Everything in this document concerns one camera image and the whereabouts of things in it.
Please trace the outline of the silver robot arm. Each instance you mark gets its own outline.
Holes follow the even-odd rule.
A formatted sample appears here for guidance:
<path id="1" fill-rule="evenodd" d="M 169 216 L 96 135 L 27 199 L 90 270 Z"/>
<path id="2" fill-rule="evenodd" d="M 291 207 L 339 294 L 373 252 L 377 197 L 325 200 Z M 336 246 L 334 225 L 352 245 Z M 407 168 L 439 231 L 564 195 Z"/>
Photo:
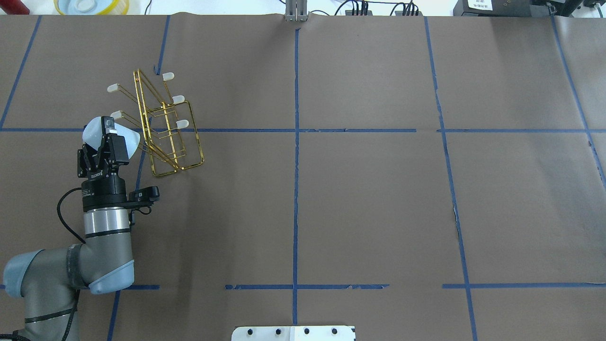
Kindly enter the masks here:
<path id="1" fill-rule="evenodd" d="M 85 126 L 78 150 L 85 237 L 67 248 L 38 250 L 9 260 L 3 283 L 9 296 L 25 300 L 24 328 L 2 334 L 11 341 L 80 340 L 80 292 L 113 293 L 134 283 L 131 244 L 132 210 L 150 204 L 127 194 L 118 170 L 131 149 L 125 128 L 112 117 L 97 117 Z"/>

